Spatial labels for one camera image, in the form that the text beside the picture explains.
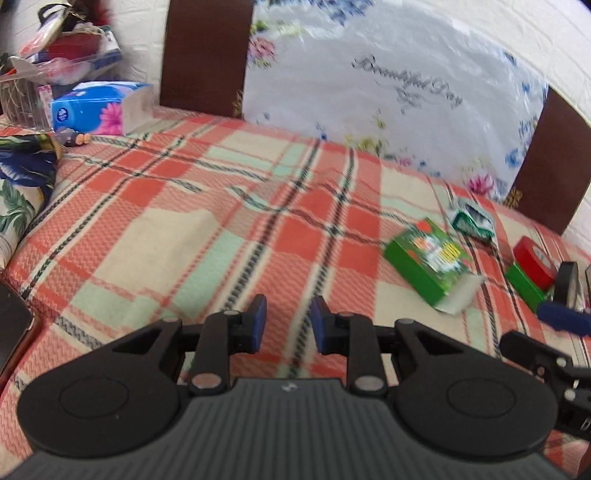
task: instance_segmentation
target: tissue box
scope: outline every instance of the tissue box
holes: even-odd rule
[[[152,86],[85,82],[51,103],[53,128],[95,135],[126,135],[153,119]]]

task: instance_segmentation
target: smartphone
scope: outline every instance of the smartphone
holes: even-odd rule
[[[40,330],[34,309],[0,280],[0,393]]]

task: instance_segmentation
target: white wall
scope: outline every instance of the white wall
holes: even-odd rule
[[[49,3],[17,1],[16,11],[0,18],[0,50],[20,47],[35,31],[37,9]],[[529,61],[591,124],[591,12],[578,0],[415,1],[477,28]],[[113,29],[127,58],[124,75],[158,89],[168,0],[111,2]],[[565,237],[591,252],[591,190]]]

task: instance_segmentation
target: red tape roll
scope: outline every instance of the red tape roll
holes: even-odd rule
[[[531,238],[521,237],[513,254],[517,264],[540,289],[547,291],[552,286],[558,271],[548,255]]]

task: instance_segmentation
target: pillow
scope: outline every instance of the pillow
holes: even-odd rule
[[[61,145],[51,136],[0,137],[0,268],[51,198]]]

